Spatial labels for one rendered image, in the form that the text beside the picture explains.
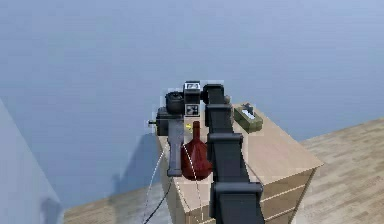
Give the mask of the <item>green tissue box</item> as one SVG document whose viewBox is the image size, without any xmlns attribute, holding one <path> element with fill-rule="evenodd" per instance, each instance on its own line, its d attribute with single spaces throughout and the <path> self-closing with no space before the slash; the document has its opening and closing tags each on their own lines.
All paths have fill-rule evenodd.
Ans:
<svg viewBox="0 0 384 224">
<path fill-rule="evenodd" d="M 263 119 L 255 112 L 250 103 L 244 103 L 234 108 L 234 120 L 247 132 L 260 131 Z"/>
</svg>

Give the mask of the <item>light wooden chest of drawers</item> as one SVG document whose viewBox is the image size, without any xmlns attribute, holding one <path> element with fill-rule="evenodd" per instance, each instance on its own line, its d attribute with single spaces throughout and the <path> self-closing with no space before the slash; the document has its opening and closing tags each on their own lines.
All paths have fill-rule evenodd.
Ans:
<svg viewBox="0 0 384 224">
<path fill-rule="evenodd" d="M 323 163 L 283 131 L 267 116 L 262 129 L 247 133 L 238 123 L 234 131 L 244 136 L 242 153 L 248 175 L 263 184 L 261 210 L 265 224 L 291 224 L 316 169 Z M 190 181 L 167 177 L 169 144 L 165 136 L 156 138 L 163 190 L 168 193 L 170 224 L 215 224 L 209 217 L 212 178 Z"/>
</svg>

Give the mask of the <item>dark red vase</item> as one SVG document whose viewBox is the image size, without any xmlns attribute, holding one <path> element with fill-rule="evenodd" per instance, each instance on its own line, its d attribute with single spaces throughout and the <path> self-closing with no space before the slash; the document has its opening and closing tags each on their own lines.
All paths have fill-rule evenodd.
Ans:
<svg viewBox="0 0 384 224">
<path fill-rule="evenodd" d="M 207 146 L 200 139 L 200 122 L 193 122 L 192 140 L 181 147 L 182 175 L 191 181 L 201 181 L 212 172 L 212 164 L 207 159 Z"/>
</svg>

